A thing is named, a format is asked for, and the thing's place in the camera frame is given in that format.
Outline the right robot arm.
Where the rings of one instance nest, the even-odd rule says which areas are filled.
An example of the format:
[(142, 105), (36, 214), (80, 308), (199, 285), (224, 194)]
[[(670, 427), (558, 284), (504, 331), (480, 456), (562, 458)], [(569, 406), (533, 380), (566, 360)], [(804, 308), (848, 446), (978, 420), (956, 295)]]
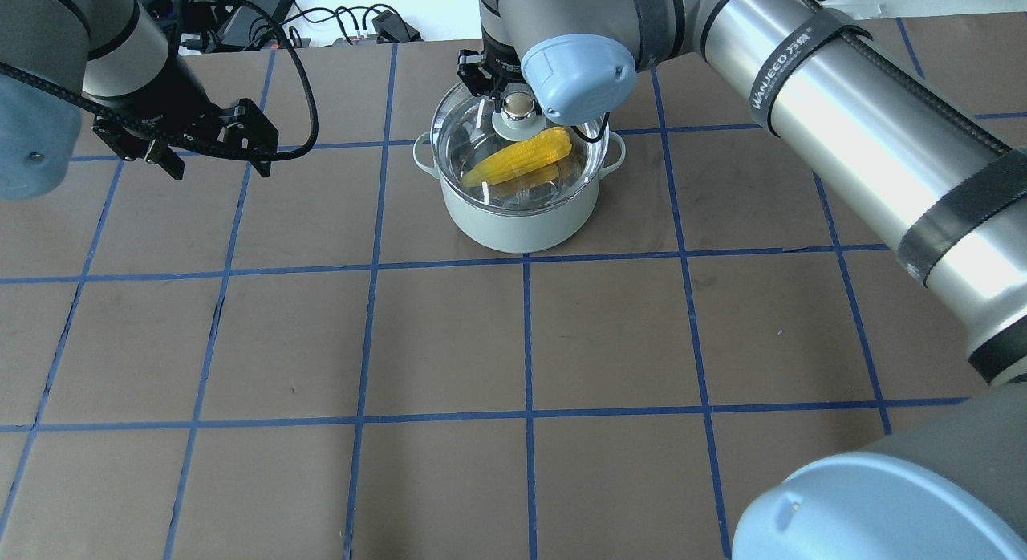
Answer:
[(485, 69), (579, 125), (635, 74), (696, 52), (966, 326), (990, 385), (811, 462), (748, 506), (734, 559), (1023, 559), (1025, 150), (815, 0), (478, 0)]

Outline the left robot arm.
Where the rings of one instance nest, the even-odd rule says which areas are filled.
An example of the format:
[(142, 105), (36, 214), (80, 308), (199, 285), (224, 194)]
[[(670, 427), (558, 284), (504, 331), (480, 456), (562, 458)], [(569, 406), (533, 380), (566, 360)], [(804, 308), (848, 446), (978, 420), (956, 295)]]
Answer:
[(233, 153), (262, 177), (278, 129), (257, 104), (217, 106), (180, 57), (245, 0), (2, 0), (2, 197), (65, 180), (89, 103), (96, 137), (126, 161), (184, 175), (176, 149)]

